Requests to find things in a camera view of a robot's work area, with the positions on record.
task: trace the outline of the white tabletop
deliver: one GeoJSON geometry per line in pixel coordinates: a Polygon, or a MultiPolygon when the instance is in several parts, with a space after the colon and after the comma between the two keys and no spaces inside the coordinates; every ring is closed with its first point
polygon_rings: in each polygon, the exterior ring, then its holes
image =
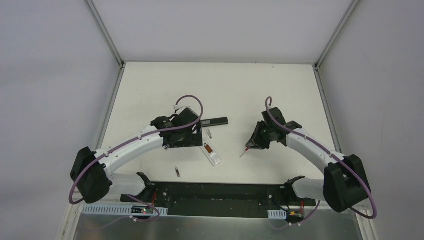
{"type": "MultiPolygon", "coordinates": [[[[176,100],[187,94],[202,101],[202,119],[228,117],[229,125],[209,127],[209,141],[223,163],[212,166],[198,147],[157,149],[117,173],[142,172],[151,181],[196,183],[283,184],[297,176],[323,178],[302,155],[280,143],[271,143],[268,150],[252,149],[239,158],[256,123],[262,120],[268,96],[287,122],[298,122],[309,134],[333,147],[310,65],[129,62],[103,147],[137,133],[156,117],[172,115],[176,100]],[[175,167],[181,177],[177,177],[175,167]]],[[[185,99],[180,104],[200,113],[195,100],[185,99]]]]}

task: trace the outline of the white wall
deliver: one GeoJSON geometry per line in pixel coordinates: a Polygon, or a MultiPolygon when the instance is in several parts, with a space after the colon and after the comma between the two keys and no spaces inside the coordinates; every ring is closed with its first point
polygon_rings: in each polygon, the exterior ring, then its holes
{"type": "Polygon", "coordinates": [[[422,239],[424,1],[365,0],[320,76],[344,153],[365,165],[379,238],[422,239]]]}
{"type": "Polygon", "coordinates": [[[351,0],[95,0],[125,61],[315,63],[351,0]]]}
{"type": "Polygon", "coordinates": [[[77,1],[0,3],[0,239],[55,239],[118,65],[77,1]]]}

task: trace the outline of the screwdriver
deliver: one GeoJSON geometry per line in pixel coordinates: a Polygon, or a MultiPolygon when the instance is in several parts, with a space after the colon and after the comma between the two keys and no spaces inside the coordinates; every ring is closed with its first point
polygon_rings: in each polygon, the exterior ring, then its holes
{"type": "Polygon", "coordinates": [[[247,151],[249,151],[249,149],[250,149],[250,148],[248,148],[248,147],[247,147],[247,148],[246,148],[246,150],[244,150],[244,152],[241,154],[240,158],[242,158],[242,157],[243,157],[243,155],[244,155],[247,151]]]}

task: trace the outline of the plastic package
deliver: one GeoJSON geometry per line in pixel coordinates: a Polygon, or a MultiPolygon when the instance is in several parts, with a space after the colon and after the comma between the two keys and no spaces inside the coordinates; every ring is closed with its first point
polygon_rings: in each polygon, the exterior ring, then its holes
{"type": "Polygon", "coordinates": [[[223,162],[222,158],[218,155],[218,153],[215,151],[215,148],[207,139],[203,139],[203,146],[200,146],[200,149],[214,167],[223,162]]]}

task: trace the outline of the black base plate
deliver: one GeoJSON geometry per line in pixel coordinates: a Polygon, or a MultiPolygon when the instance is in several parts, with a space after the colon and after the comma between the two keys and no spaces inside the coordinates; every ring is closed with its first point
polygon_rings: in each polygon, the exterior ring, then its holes
{"type": "MultiPolygon", "coordinates": [[[[301,199],[288,196],[283,185],[152,182],[154,206],[168,208],[168,215],[227,218],[268,218],[268,210],[281,206],[300,206],[301,199]]],[[[121,202],[134,203],[125,195],[121,202]]],[[[142,199],[148,203],[152,197],[142,199]]],[[[316,205],[304,198],[306,207],[316,205]]]]}

